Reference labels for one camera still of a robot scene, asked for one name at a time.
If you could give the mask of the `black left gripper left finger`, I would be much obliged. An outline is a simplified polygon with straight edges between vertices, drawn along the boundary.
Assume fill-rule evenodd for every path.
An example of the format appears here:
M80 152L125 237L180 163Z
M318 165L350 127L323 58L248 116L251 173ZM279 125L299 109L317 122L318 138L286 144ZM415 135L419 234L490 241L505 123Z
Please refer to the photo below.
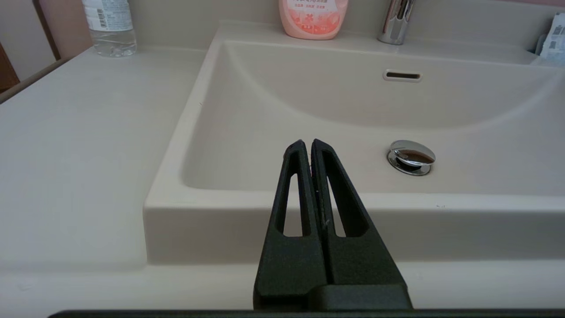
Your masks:
M284 234L291 177L298 178L302 235ZM305 310L309 292L327 283L308 153L298 140L285 150L254 282L254 309Z

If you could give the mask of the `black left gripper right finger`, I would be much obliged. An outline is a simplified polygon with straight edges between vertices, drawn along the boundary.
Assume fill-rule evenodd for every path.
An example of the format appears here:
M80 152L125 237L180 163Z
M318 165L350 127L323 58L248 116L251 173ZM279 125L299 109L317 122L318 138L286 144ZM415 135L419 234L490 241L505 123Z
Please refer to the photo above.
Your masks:
M309 292L309 306L411 310L407 284L333 147L315 139L311 163L328 281Z

